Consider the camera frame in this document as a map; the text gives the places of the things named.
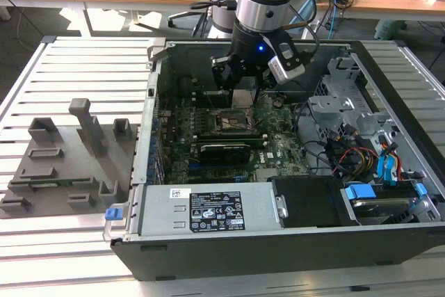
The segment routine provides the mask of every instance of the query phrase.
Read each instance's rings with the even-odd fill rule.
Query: aluminum slotted table
[[[25,153],[34,117],[76,125],[68,106],[74,97],[87,97],[101,124],[115,118],[140,124],[150,43],[147,38],[57,38],[40,44],[0,108],[0,197]],[[402,48],[391,52],[400,52],[398,62],[407,60]],[[431,108],[442,109],[438,103]],[[102,240],[103,226],[102,214],[0,220],[0,295],[438,296],[445,291],[445,247],[395,266],[139,282]]]

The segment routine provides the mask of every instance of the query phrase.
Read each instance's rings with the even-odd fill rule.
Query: barcode sticker
[[[191,188],[171,188],[170,198],[189,198],[191,192]]]

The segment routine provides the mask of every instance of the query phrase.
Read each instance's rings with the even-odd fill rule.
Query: gray floor
[[[0,22],[0,99],[3,99],[14,84],[16,78],[27,64],[41,36],[23,17],[20,22],[19,36],[25,47],[17,39],[17,23],[19,11],[10,8],[11,20]],[[68,31],[70,22],[59,15],[60,9],[27,8],[25,11],[33,23],[44,35],[79,36],[77,31]],[[167,36],[173,38],[188,38],[191,29],[195,26],[198,17],[188,17],[175,21],[176,28],[169,29],[166,17],[171,13],[163,13],[161,27],[153,33],[139,33],[139,36]],[[100,32],[98,35],[129,36],[135,35],[128,31],[131,23],[130,13],[126,14],[124,29],[121,32]],[[375,33],[376,20],[344,19],[335,35],[336,40],[372,40]],[[396,39],[402,40],[427,66],[436,57],[437,53],[445,47],[441,37],[445,36],[445,29],[438,23],[429,23],[436,27],[424,25],[429,31],[421,27],[418,22],[408,22],[405,31],[399,31]],[[320,38],[327,38],[328,31],[321,28],[318,32]],[[440,80],[445,80],[445,54],[436,62],[432,69],[433,74]]]

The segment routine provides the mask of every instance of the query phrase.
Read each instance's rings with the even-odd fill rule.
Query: blue cable
[[[332,22],[331,22],[331,29],[329,30],[329,35],[327,36],[327,39],[330,40],[331,39],[331,34],[332,34],[332,29],[334,28],[334,20],[335,20],[335,15],[337,13],[337,3],[334,0],[334,16],[332,17]]]

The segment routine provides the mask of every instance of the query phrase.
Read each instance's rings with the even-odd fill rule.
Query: desk leg
[[[316,19],[313,22],[311,22],[309,25],[315,31],[319,24],[320,24],[320,20]],[[312,37],[312,34],[309,32],[309,30],[307,28],[305,28],[303,31],[303,34],[301,35],[301,39],[302,40],[313,40],[314,38]]]
[[[91,23],[85,8],[75,7],[72,9],[76,13],[77,24],[83,38],[91,37]]]
[[[9,21],[11,19],[8,9],[5,6],[0,6],[0,19],[1,21]]]

